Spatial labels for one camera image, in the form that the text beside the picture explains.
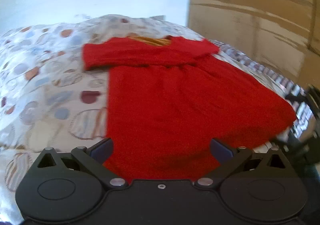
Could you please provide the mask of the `red knit sweater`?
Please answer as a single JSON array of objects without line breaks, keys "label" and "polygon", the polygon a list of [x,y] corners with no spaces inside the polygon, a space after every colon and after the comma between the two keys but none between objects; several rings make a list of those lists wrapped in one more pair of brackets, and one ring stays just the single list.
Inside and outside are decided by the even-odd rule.
[{"label": "red knit sweater", "polygon": [[291,127],[292,106],[253,76],[216,58],[208,40],[137,38],[86,44],[86,70],[108,68],[104,166],[135,179],[203,177],[219,166],[210,142],[256,148]]}]

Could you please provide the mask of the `patterned quilt with circles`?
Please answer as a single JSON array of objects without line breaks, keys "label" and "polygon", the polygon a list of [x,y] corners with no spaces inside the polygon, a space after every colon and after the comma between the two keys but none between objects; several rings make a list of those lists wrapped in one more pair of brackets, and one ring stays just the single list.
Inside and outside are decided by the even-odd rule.
[{"label": "patterned quilt with circles", "polygon": [[1,36],[2,222],[22,222],[15,192],[44,148],[69,152],[108,137],[108,68],[86,70],[82,49],[134,36],[204,40],[174,23],[117,15],[29,26]]}]

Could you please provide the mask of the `mustard yellow garment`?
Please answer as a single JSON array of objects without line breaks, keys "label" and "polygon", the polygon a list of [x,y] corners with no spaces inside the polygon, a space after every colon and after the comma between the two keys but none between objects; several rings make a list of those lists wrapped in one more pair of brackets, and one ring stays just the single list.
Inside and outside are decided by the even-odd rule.
[{"label": "mustard yellow garment", "polygon": [[134,36],[129,37],[129,39],[136,40],[151,46],[166,46],[171,44],[171,40],[167,38],[148,38],[142,36]]}]

